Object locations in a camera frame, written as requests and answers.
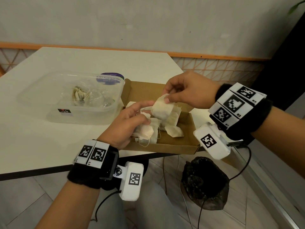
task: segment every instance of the light gray pants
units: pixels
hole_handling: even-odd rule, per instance
[[[101,190],[99,199],[112,191]],[[144,183],[135,203],[138,229],[183,229],[183,223],[164,190],[155,182]],[[127,229],[123,201],[118,194],[107,199],[100,207],[98,222],[90,222],[89,229]]]

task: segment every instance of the white table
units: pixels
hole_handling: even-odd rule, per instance
[[[116,72],[133,81],[162,84],[182,73],[167,53],[41,48],[0,78],[0,180],[58,172],[72,164],[87,139],[108,127],[51,123],[20,112],[18,93],[43,75],[64,70]],[[196,127],[211,121],[207,110],[191,113]],[[141,154],[148,152],[120,151],[120,157]]]

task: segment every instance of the plastic container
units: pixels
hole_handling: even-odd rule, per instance
[[[86,84],[87,88],[105,92],[112,98],[111,105],[76,106],[72,100],[73,88]],[[124,80],[121,77],[53,72],[32,83],[17,96],[22,113],[50,122],[107,125],[120,112]]]

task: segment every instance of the green leaf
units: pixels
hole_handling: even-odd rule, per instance
[[[305,3],[305,0],[300,1],[298,4],[294,5],[293,7],[290,8],[290,10],[288,11],[288,15],[292,14],[300,4]]]

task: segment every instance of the forearm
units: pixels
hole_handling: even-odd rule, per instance
[[[305,178],[305,120],[272,107],[263,124],[251,134]]]
[[[36,229],[87,228],[98,195],[98,189],[67,181]]]

